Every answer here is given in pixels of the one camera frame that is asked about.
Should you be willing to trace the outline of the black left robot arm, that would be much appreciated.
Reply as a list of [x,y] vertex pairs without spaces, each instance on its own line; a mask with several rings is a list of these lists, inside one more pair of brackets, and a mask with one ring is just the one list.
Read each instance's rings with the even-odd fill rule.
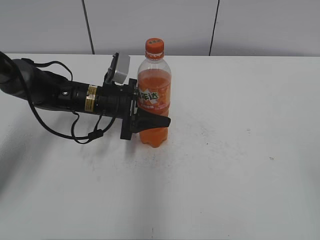
[[[169,117],[138,107],[137,80],[131,78],[127,84],[124,83],[130,65],[127,54],[116,52],[112,56],[102,86],[77,82],[45,70],[53,64],[62,65],[62,62],[35,63],[29,58],[11,59],[4,53],[0,54],[1,91],[26,100],[37,121],[50,133],[78,144],[87,144],[101,138],[116,119],[122,120],[122,140],[130,140],[133,133],[170,125]],[[86,136],[76,136],[73,124],[71,133],[66,135],[46,125],[37,109],[71,112],[76,116],[92,114],[100,118],[110,117],[111,120],[103,129],[95,126]]]

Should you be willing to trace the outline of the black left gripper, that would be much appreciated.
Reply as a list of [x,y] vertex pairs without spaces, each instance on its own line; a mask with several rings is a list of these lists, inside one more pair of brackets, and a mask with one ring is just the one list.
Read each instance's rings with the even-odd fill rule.
[[[98,87],[96,92],[96,114],[102,117],[111,117],[109,124],[102,129],[106,133],[116,119],[121,119],[120,138],[130,140],[132,107],[135,106],[137,99],[137,80],[129,79],[128,84],[117,85],[114,82]],[[148,111],[137,111],[134,117],[134,132],[167,128],[170,126],[171,119]]]

